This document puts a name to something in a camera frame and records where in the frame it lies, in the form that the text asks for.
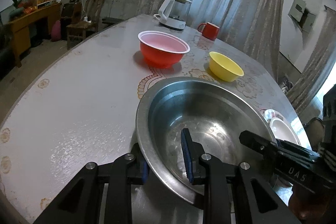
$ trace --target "stainless steel bowl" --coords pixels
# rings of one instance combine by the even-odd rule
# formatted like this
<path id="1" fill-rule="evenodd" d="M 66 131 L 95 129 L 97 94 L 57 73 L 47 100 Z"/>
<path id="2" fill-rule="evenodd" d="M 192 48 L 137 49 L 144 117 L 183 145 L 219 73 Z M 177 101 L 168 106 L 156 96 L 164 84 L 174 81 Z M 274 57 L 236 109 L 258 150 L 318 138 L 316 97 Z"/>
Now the stainless steel bowl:
<path id="1" fill-rule="evenodd" d="M 204 188 L 190 185 L 186 177 L 180 143 L 185 127 L 205 152 L 229 164 L 246 161 L 258 170 L 261 155 L 241 145 L 239 134 L 250 130 L 275 141 L 259 112 L 219 85 L 198 78 L 174 77 L 152 86 L 136 113 L 142 153 L 170 190 L 196 206 L 203 200 Z"/>

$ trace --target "plastic bowl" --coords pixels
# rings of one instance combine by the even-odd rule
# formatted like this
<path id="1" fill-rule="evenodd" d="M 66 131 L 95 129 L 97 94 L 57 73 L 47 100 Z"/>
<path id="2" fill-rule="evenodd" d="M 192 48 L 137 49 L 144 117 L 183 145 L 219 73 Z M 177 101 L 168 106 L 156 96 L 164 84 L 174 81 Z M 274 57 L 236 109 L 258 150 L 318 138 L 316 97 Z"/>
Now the plastic bowl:
<path id="1" fill-rule="evenodd" d="M 190 51 L 185 41 L 164 32 L 144 31 L 138 38 L 145 62 L 152 67 L 169 68 Z"/>
<path id="2" fill-rule="evenodd" d="M 236 62 L 229 59 L 227 56 L 217 52 L 210 52 L 209 54 L 210 70 L 220 79 L 227 82 L 232 82 L 239 76 L 244 75 L 242 68 L 240 68 Z"/>

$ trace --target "kettle handle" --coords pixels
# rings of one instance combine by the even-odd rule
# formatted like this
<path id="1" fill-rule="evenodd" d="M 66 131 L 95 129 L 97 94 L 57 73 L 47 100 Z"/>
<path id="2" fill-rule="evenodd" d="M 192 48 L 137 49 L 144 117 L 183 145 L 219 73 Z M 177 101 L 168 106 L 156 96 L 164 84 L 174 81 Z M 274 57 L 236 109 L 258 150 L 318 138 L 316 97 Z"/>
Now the kettle handle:
<path id="1" fill-rule="evenodd" d="M 165 21 L 167 20 L 167 16 L 163 13 L 166 11 L 167 15 L 169 16 L 171 9 L 173 8 L 175 0 L 165 0 L 161 7 L 159 8 L 159 15 L 162 17 Z"/>

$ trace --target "wooden desk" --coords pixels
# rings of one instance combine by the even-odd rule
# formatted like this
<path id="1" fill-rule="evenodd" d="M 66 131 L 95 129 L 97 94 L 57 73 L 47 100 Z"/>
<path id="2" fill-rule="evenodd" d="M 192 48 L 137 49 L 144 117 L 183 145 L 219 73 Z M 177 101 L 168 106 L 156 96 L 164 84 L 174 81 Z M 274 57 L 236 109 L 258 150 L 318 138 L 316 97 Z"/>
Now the wooden desk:
<path id="1" fill-rule="evenodd" d="M 28 15 L 19 17 L 8 23 L 13 33 L 11 46 L 17 67 L 21 67 L 20 55 L 31 46 L 28 25 L 46 17 L 48 21 L 48 34 L 51 34 L 54 23 L 60 19 L 60 7 L 61 3 L 55 3 L 47 7 L 39 8 Z"/>

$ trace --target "chair seat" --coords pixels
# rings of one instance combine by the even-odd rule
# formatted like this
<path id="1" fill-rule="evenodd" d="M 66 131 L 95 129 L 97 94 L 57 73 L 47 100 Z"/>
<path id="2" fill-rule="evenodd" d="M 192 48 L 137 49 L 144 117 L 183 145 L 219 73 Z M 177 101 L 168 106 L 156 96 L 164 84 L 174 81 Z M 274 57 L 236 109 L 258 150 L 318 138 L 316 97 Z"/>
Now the chair seat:
<path id="1" fill-rule="evenodd" d="M 94 27 L 95 25 L 96 25 L 95 22 L 90 23 L 90 22 L 80 21 L 78 23 L 67 25 L 67 28 L 88 29 L 88 28 Z"/>

